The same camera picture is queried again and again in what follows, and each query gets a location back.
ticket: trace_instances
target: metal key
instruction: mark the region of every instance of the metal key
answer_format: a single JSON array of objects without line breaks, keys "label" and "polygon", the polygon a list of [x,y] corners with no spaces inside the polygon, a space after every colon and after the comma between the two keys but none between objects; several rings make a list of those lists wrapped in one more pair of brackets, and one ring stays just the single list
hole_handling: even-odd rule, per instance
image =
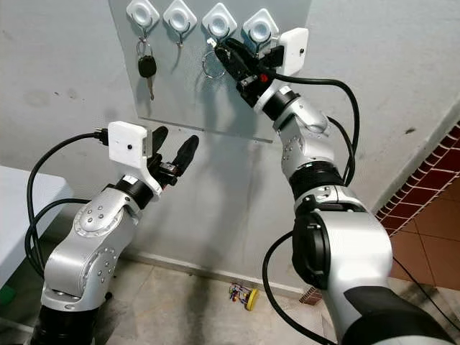
[{"label": "metal key", "polygon": [[152,77],[157,72],[157,63],[153,55],[144,55],[137,62],[137,68],[141,77],[147,79],[147,86],[150,91],[150,99],[153,101],[153,79]]}]

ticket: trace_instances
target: small toy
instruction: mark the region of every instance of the small toy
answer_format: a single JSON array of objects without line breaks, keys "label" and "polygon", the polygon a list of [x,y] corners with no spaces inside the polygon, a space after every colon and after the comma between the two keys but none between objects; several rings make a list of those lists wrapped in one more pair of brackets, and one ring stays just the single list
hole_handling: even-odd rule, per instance
[{"label": "small toy", "polygon": [[248,289],[240,284],[233,282],[229,288],[230,299],[234,302],[239,300],[244,304],[247,311],[254,308],[257,296],[259,295],[258,289]]}]

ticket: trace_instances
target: white wall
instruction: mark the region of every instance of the white wall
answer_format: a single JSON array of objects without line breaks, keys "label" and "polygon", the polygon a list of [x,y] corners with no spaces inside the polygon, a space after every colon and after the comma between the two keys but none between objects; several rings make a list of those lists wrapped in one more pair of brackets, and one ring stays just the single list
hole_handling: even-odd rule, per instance
[{"label": "white wall", "polygon": [[[458,116],[449,109],[459,98],[460,3],[314,1],[307,24],[303,74],[340,78],[360,102],[354,189],[375,206],[439,124]],[[30,169],[62,139],[116,119],[137,120],[105,1],[3,0],[0,28],[0,164]],[[351,128],[351,109],[340,91],[296,90]],[[405,134],[411,127],[415,131]],[[170,130],[167,157],[193,133]],[[195,162],[149,206],[132,248],[260,277],[266,249],[293,224],[280,146],[198,135]],[[342,167],[345,150],[337,133],[333,140]],[[116,180],[106,148],[89,140],[64,149],[43,171],[65,177],[80,197]],[[67,231],[74,211],[67,208],[53,231]],[[287,244],[274,256],[270,275],[303,286]]]}]

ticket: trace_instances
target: baseboard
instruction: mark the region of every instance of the baseboard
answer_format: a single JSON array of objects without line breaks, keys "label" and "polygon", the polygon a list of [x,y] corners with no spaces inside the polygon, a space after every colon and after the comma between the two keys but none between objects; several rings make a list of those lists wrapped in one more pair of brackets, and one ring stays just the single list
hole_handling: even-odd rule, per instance
[{"label": "baseboard", "polygon": [[[46,234],[45,240],[57,244],[61,242],[63,238],[61,236],[56,236],[55,234]],[[212,270],[208,267],[203,267],[186,261],[171,259],[169,257],[162,257],[160,255],[155,255],[148,252],[142,252],[128,248],[121,253],[121,258],[135,262],[143,262],[153,266],[164,267],[169,270],[185,272],[192,275],[197,275],[199,277],[206,277],[223,282],[236,282],[248,288],[257,288],[261,291],[264,291],[262,279],[248,277],[246,275],[239,275],[237,273],[223,270]],[[272,292],[276,295],[295,298],[297,300],[300,299],[309,288],[307,285],[305,285],[305,289],[300,289],[298,287],[278,284],[276,282],[271,282],[270,287],[272,288]]]}]

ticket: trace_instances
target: tiled floor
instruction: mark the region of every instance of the tiled floor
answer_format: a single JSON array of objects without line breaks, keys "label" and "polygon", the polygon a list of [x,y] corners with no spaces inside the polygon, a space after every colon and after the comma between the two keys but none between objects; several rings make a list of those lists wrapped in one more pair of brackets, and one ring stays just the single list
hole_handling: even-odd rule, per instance
[{"label": "tiled floor", "polygon": [[[425,284],[460,290],[460,178],[391,237],[393,254]],[[394,262],[392,277],[409,280]]]}]

